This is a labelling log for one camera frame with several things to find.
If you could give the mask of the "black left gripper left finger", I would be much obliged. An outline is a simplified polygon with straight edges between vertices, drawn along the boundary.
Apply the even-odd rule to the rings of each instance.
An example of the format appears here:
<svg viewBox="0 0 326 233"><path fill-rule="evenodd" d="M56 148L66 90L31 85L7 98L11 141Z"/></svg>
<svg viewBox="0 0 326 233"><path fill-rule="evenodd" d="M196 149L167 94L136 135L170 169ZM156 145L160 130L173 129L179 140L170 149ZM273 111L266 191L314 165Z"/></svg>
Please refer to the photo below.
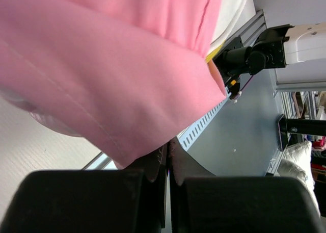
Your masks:
<svg viewBox="0 0 326 233"><path fill-rule="evenodd" d="M43 170L19 185L1 232L161 232L164 145L123 170Z"/></svg>

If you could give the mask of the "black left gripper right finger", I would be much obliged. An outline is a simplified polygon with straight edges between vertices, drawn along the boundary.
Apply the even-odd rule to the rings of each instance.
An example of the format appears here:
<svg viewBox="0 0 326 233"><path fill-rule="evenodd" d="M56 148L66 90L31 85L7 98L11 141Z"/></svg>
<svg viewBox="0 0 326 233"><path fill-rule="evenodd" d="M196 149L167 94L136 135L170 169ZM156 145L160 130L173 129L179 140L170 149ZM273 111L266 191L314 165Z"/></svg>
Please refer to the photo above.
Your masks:
<svg viewBox="0 0 326 233"><path fill-rule="evenodd" d="M324 232L295 178L218 177L169 142L172 232Z"/></svg>

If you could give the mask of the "pink pillowcase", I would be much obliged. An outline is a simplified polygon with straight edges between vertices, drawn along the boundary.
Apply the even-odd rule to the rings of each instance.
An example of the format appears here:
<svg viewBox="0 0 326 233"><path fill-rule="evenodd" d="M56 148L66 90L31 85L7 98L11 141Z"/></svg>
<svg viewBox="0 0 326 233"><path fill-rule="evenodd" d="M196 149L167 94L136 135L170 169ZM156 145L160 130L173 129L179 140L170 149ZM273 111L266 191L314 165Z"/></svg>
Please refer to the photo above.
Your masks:
<svg viewBox="0 0 326 233"><path fill-rule="evenodd" d="M222 0L1 0L1 95L121 166L226 97L206 56Z"/></svg>

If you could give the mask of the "white pillow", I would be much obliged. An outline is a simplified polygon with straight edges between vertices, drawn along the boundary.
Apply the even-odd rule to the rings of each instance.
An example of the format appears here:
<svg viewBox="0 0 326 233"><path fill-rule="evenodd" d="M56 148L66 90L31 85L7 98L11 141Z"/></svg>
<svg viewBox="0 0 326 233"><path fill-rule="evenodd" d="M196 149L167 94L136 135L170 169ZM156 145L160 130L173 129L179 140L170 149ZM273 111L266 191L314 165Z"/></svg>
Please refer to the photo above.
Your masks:
<svg viewBox="0 0 326 233"><path fill-rule="evenodd" d="M247 2L248 0L222 0L206 62L221 50L239 21Z"/></svg>

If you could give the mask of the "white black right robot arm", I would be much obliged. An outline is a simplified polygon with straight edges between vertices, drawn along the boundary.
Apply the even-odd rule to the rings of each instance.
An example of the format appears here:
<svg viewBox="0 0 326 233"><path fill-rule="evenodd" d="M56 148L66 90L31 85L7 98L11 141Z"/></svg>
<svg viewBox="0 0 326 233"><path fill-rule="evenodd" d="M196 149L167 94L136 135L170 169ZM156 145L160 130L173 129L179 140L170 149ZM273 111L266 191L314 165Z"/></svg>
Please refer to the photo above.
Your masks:
<svg viewBox="0 0 326 233"><path fill-rule="evenodd" d="M281 25L262 32L253 46L227 49L213 62L223 77L325 58L325 23Z"/></svg>

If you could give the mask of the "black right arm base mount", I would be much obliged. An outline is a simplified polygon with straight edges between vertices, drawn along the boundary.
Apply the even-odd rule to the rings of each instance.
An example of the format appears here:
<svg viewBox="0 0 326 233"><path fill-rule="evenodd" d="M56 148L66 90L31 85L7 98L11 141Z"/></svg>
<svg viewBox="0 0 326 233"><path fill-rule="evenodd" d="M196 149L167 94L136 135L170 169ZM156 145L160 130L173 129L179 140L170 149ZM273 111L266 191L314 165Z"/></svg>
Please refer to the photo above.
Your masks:
<svg viewBox="0 0 326 233"><path fill-rule="evenodd" d="M240 77L236 73L240 67L244 66L244 50L240 36L235 37L223 46L222 50L213 57L213 62L219 70L223 83L227 89L228 98L232 102L237 102L241 96Z"/></svg>

